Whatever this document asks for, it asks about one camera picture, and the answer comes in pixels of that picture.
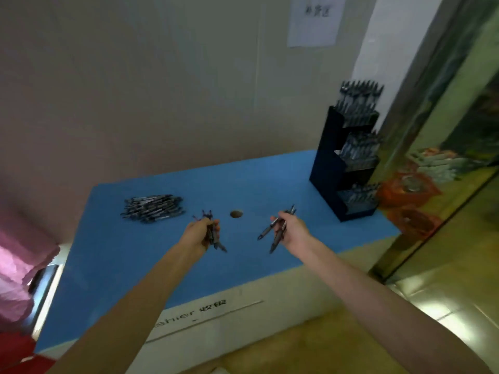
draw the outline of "left arm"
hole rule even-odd
[[[151,333],[166,300],[208,248],[207,218],[190,223],[175,244],[118,303],[53,365],[47,374],[122,374]]]

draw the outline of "pen display stand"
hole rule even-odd
[[[344,147],[351,132],[370,132],[378,117],[379,113],[373,112],[365,125],[343,127],[344,115],[335,107],[329,107],[310,182],[342,222],[370,216],[376,211],[377,200],[349,204],[346,195],[348,191],[353,191],[354,186],[363,186],[369,182],[379,158],[374,156],[356,163],[356,160],[342,159],[335,151]]]

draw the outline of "black display rack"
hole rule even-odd
[[[349,169],[349,163],[346,163],[335,151],[343,148],[351,132],[371,131],[378,118],[379,113],[374,112],[367,124],[344,128],[344,116],[333,106],[329,107],[310,174],[310,182],[342,222],[370,216],[376,211],[377,201],[366,202],[364,207],[359,204],[352,206],[348,205],[338,192],[351,189],[355,184],[367,184],[379,163],[379,158],[376,157],[368,168]]]

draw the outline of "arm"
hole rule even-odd
[[[283,240],[286,248],[335,292],[407,371],[491,374],[466,344],[437,321],[341,260],[312,237],[296,216],[283,212],[279,216],[287,221]]]
[[[205,236],[212,223],[206,218],[190,223],[180,241],[84,333],[48,374],[124,373],[144,345],[170,294],[208,248]]]

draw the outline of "paper sign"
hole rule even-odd
[[[346,0],[291,0],[288,47],[332,46]]]

